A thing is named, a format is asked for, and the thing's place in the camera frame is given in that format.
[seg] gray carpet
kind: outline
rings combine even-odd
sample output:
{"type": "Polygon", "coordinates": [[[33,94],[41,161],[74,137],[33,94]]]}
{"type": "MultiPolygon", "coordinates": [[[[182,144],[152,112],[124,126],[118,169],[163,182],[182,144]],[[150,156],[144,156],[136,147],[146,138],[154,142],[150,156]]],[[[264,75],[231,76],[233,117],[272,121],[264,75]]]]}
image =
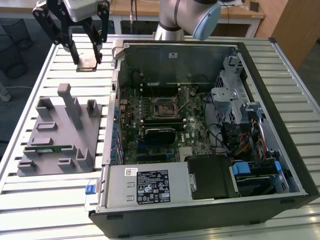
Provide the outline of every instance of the gray carpet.
{"type": "MultiPolygon", "coordinates": [[[[30,33],[30,37],[33,40],[33,44],[30,48],[23,50],[22,55],[27,64],[27,72],[19,78],[8,79],[0,71],[0,80],[6,87],[11,86],[28,86],[32,87],[37,80],[43,63],[47,57],[47,54],[52,45],[50,39],[47,37],[42,28],[33,19],[25,20],[26,26],[30,33]]],[[[152,30],[148,31],[148,24],[146,23],[145,29],[140,34],[150,34],[152,30]]],[[[83,33],[81,30],[76,30],[76,33],[83,33]]],[[[110,34],[114,34],[114,29],[109,24],[110,34]]],[[[304,61],[303,65],[298,71],[298,74],[303,79],[310,92],[320,103],[320,44],[316,43],[310,54],[304,61]]],[[[12,133],[15,130],[19,117],[25,107],[28,100],[30,89],[26,88],[10,88],[8,89],[11,94],[10,102],[2,102],[0,100],[0,140],[10,140],[12,133]]],[[[5,152],[6,145],[0,143],[0,156],[5,152]]]]}

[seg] blue latch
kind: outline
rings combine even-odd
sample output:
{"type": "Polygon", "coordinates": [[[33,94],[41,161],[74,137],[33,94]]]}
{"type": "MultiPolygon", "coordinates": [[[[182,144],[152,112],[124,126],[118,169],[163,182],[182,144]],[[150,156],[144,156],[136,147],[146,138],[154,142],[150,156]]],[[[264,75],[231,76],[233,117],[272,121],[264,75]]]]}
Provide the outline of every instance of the blue latch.
{"type": "Polygon", "coordinates": [[[275,165],[275,168],[278,171],[278,173],[281,172],[282,168],[281,168],[280,162],[279,161],[275,161],[274,165],[275,165]]]}
{"type": "Polygon", "coordinates": [[[96,185],[92,184],[92,185],[85,186],[85,195],[92,195],[92,194],[96,194],[96,185]]]}
{"type": "Polygon", "coordinates": [[[240,162],[236,162],[233,166],[232,166],[232,171],[234,175],[238,175],[238,174],[250,174],[250,168],[249,168],[249,164],[245,161],[240,161],[240,162]]]}

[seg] power supply label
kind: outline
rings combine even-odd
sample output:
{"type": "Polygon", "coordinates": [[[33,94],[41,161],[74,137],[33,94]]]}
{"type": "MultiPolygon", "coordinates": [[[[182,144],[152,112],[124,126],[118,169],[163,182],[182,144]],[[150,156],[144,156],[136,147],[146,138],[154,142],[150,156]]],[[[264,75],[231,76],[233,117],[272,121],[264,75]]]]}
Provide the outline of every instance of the power supply label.
{"type": "Polygon", "coordinates": [[[136,182],[136,202],[138,204],[170,202],[168,170],[138,171],[136,182]]]}

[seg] green circuit board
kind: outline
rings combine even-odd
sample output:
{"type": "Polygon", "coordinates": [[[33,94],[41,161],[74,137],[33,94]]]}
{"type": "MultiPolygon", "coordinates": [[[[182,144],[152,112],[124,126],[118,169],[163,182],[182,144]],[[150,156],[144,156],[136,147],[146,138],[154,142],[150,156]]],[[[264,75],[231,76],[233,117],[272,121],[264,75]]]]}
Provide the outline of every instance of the green circuit board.
{"type": "Polygon", "coordinates": [[[191,147],[194,155],[212,153],[204,118],[201,115],[205,94],[192,92],[191,95],[192,90],[191,86],[181,86],[180,92],[174,97],[143,97],[139,89],[121,89],[124,164],[153,163],[140,162],[138,157],[163,155],[166,155],[167,162],[180,162],[180,147],[191,147]],[[175,132],[174,143],[146,146],[143,139],[145,126],[142,127],[141,120],[167,118],[173,111],[173,118],[179,117],[184,122],[183,129],[175,132]]]}

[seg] aluminum extrusion table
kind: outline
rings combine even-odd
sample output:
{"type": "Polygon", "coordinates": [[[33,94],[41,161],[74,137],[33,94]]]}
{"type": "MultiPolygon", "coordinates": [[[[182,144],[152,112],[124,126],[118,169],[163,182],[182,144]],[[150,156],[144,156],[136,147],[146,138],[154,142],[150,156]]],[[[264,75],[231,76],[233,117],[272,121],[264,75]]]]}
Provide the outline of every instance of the aluminum extrusion table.
{"type": "MultiPolygon", "coordinates": [[[[86,35],[76,34],[73,39],[79,53],[92,51],[86,35]]],[[[108,36],[107,43],[103,44],[102,64],[96,72],[75,72],[76,66],[70,54],[61,45],[51,47],[0,163],[0,240],[107,239],[88,218],[84,202],[85,186],[101,176],[113,74],[111,49],[115,39],[150,40],[151,36],[108,36]],[[16,175],[17,165],[38,116],[35,105],[39,97],[50,97],[52,103],[63,104],[57,94],[60,83],[72,86],[71,94],[78,97],[80,104],[96,99],[103,106],[94,172],[19,177],[16,175]]],[[[279,46],[268,39],[257,38],[215,37],[210,40],[245,43],[314,182],[320,187],[320,108],[279,46]]],[[[90,195],[88,200],[90,208],[95,208],[97,196],[90,195]]],[[[287,210],[262,224],[133,237],[139,240],[216,238],[320,239],[320,198],[299,209],[287,210]]]]}

